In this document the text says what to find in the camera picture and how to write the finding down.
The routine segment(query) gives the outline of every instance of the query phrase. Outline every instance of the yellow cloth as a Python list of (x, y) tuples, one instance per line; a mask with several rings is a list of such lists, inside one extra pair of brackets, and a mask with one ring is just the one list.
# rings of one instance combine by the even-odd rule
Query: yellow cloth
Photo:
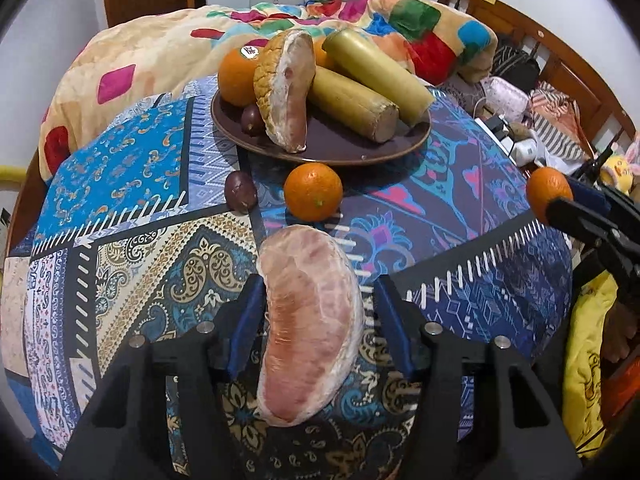
[[(606, 271), (601, 273), (582, 288), (571, 317), (562, 385), (562, 421), (576, 447), (602, 428), (600, 346), (604, 317), (616, 301), (617, 291), (613, 277)], [(604, 432), (584, 449), (600, 447), (603, 436)]]

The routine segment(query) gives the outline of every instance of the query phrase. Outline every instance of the wooden bed frame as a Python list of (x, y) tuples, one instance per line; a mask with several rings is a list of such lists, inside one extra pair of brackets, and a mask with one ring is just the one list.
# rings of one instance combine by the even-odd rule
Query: wooden bed frame
[[(513, 7), (495, 0), (438, 0), (459, 9), (466, 3), (466, 13), (492, 28), (510, 35), (517, 44), (525, 38), (535, 40), (534, 53), (540, 46), (550, 51), (541, 79), (573, 97), (580, 107), (580, 122), (586, 141), (591, 141), (613, 116), (621, 125), (619, 134), (633, 138), (636, 128), (622, 109), (611, 88), (580, 55), (548, 29)], [(27, 179), (15, 203), (9, 227), (6, 252), (13, 249), (38, 221), (47, 188), (40, 177), (38, 152), (31, 160)]]
[(580, 108), (580, 123), (586, 140), (591, 142), (613, 116), (620, 124), (617, 134), (626, 132), (634, 138), (636, 128), (620, 102), (600, 75), (580, 55), (555, 34), (534, 22), (519, 10), (497, 0), (438, 0), (439, 3), (461, 10), (484, 23), (496, 33), (510, 36), (522, 46), (526, 38), (533, 38), (533, 56), (540, 46), (548, 49), (540, 79), (571, 96)]

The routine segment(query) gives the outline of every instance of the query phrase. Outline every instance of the screw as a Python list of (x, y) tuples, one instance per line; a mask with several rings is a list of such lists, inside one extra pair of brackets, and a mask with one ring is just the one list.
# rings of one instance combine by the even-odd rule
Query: screw
[(213, 331), (214, 326), (215, 325), (213, 324), (213, 321), (203, 321), (201, 323), (198, 323), (196, 330), (201, 334), (208, 334), (209, 332)]
[(440, 323), (436, 323), (435, 321), (430, 321), (424, 324), (424, 331), (427, 334), (440, 335), (442, 334), (442, 325)]
[(132, 348), (140, 348), (142, 345), (146, 343), (146, 337), (142, 334), (136, 334), (131, 339), (129, 339), (129, 346)]
[(494, 344), (501, 349), (509, 348), (511, 346), (511, 340), (503, 335), (496, 336), (494, 339)]

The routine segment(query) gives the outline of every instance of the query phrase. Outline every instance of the patterned tablecloth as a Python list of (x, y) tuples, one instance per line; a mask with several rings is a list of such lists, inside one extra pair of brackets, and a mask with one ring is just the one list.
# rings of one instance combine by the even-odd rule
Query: patterned tablecloth
[[(213, 319), (255, 272), (264, 236), (296, 221), (282, 195), (290, 166), (236, 150), (213, 126), (216, 86), (206, 78), (177, 100), (155, 96), (125, 111), (52, 183), (28, 267), (24, 340), (3, 333), (2, 348), (14, 350), (7, 368), (31, 381), (42, 432), (58, 452), (123, 342), (135, 333), (177, 337)], [(532, 220), (517, 168), (437, 94), (423, 147), (342, 171), (340, 212), (316, 224), (352, 261), (367, 314), (333, 402), (305, 424), (268, 428), (255, 414), (260, 337), (244, 375), (220, 391), (248, 477), (375, 479), (398, 464), (419, 388), (394, 369), (380, 334), (370, 302), (378, 275), (396, 273), (427, 318), (469, 338), (507, 335), (526, 356), (564, 317), (570, 258), (561, 235)], [(250, 216), (224, 203), (225, 178), (238, 167), (258, 187)], [(185, 472), (176, 380), (167, 379), (167, 425), (174, 466)], [(471, 380), (461, 402), (462, 436)]]

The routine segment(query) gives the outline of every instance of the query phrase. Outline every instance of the striped fabric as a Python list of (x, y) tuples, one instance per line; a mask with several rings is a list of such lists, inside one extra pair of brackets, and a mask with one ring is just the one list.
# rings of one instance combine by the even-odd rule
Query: striped fabric
[(578, 141), (580, 110), (575, 100), (543, 81), (531, 95), (534, 129), (549, 153), (566, 162), (583, 160)]

